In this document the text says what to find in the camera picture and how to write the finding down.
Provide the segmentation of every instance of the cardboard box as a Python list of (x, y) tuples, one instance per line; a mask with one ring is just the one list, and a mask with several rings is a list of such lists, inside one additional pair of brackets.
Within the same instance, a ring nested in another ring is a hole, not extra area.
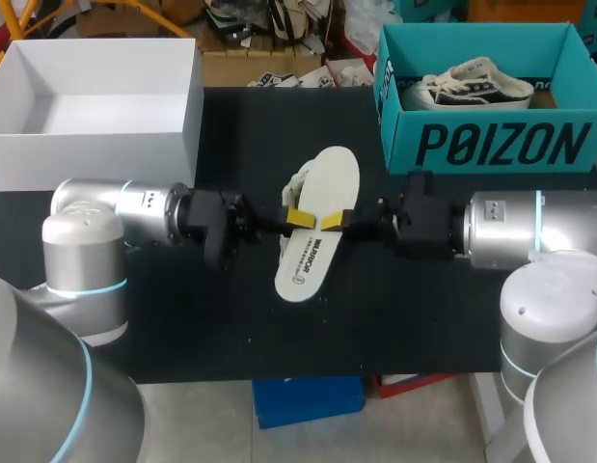
[(292, 46), (275, 48), (271, 38), (252, 36), (251, 47), (228, 46), (206, 26), (201, 43), (205, 87), (246, 87), (265, 72), (301, 77), (321, 67), (321, 57), (303, 56)]
[(176, 26), (184, 26), (199, 17), (206, 7), (204, 0), (163, 0), (163, 15)]
[(436, 14), (447, 12), (463, 0), (393, 0), (394, 10), (403, 22), (432, 21)]
[(193, 185), (195, 40), (14, 41), (0, 66), (0, 191), (71, 177)]
[[(413, 82), (479, 56), (532, 83), (532, 107), (545, 109), (403, 111)], [(569, 24), (384, 26), (373, 91), (393, 174), (587, 172), (597, 161), (597, 67)]]

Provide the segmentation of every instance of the white cap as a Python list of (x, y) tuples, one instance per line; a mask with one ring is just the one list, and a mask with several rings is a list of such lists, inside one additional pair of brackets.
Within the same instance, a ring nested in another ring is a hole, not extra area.
[(106, 205), (78, 201), (43, 222), (43, 242), (84, 245), (122, 240), (122, 221)]
[(534, 256), (502, 288), (506, 322), (541, 342), (578, 340), (597, 328), (597, 257), (580, 251)]

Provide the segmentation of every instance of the teal shoe box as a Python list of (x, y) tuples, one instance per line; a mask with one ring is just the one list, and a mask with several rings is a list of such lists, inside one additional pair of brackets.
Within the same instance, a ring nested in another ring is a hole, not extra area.
[[(403, 110), (413, 82), (480, 56), (550, 91), (556, 108)], [(384, 26), (373, 92), (392, 174), (588, 172), (597, 161), (597, 66), (569, 24)]]
[(587, 0), (579, 21), (579, 35), (590, 53), (597, 52), (597, 0)]
[(437, 14), (460, 5), (463, 0), (393, 0), (394, 10), (403, 22), (432, 21)]

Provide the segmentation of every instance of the tiled floor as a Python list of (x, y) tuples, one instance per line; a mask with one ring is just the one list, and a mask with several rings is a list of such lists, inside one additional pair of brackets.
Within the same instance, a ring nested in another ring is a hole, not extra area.
[(146, 385), (148, 463), (484, 462), (467, 378), (386, 400), (354, 415), (258, 428), (251, 382)]

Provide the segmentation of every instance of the shoelace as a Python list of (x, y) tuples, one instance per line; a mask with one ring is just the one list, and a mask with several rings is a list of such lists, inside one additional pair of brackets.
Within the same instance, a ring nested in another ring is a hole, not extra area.
[(433, 90), (442, 90), (447, 93), (463, 92), (471, 89), (469, 85), (464, 84), (460, 80), (452, 79), (443, 75), (426, 74), (422, 78), (422, 82), (429, 87), (435, 87)]

